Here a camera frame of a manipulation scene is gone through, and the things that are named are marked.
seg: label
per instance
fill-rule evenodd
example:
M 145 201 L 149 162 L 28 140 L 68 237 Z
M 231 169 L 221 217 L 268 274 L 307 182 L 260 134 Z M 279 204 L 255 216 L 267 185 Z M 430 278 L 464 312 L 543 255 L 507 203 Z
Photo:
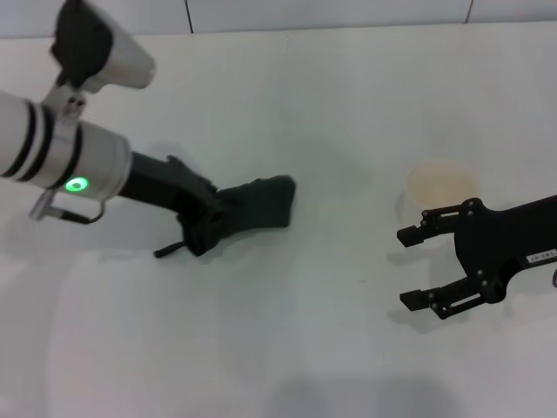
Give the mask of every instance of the label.
M 543 253 L 537 253 L 527 256 L 528 263 L 539 263 L 540 261 L 550 260 L 557 258 L 557 250 L 544 251 Z

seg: clear cup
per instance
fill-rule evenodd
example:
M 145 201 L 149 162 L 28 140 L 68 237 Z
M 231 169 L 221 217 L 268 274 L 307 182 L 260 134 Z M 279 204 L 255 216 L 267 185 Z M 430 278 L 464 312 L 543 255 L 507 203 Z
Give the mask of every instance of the clear cup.
M 406 178 L 402 212 L 404 226 L 418 225 L 427 209 L 460 205 L 478 198 L 480 185 L 474 172 L 458 161 L 438 158 L 417 164 Z M 446 236 L 429 239 L 422 246 L 436 247 Z

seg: green led light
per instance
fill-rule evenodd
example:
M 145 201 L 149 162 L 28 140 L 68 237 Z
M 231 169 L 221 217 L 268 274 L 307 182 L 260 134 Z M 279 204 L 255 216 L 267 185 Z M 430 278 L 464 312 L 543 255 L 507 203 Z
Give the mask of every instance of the green led light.
M 83 177 L 76 177 L 66 183 L 66 190 L 72 193 L 81 192 L 83 189 L 86 189 L 88 185 L 89 181 L 87 181 L 87 179 L 84 179 Z

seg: white tile wall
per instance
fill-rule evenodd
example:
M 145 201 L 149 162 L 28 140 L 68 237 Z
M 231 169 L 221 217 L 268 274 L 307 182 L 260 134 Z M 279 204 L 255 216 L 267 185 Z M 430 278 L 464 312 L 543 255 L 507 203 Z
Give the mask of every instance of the white tile wall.
M 557 0 L 476 0 L 471 23 L 557 19 Z
M 464 22 L 469 0 L 189 0 L 193 30 L 283 30 Z
M 185 0 L 92 0 L 134 33 L 189 33 Z M 52 34 L 63 0 L 2 0 L 0 37 Z

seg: white tabletop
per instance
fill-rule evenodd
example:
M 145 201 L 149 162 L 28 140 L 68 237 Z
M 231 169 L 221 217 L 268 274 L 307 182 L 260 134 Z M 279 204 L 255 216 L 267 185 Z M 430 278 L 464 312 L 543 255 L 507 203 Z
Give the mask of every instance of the white tabletop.
M 396 232 L 427 158 L 473 168 L 492 208 L 555 193 L 556 38 L 551 23 L 140 38 L 153 85 L 108 87 L 86 117 L 221 187 L 291 174 L 292 227 L 155 260 L 180 238 L 170 212 L 115 199 L 94 226 L 34 223 L 39 191 L 0 183 L 0 416 L 554 416 L 555 267 L 441 321 L 399 293 L 464 277 L 453 248 Z M 40 100 L 49 45 L 0 42 L 0 89 Z

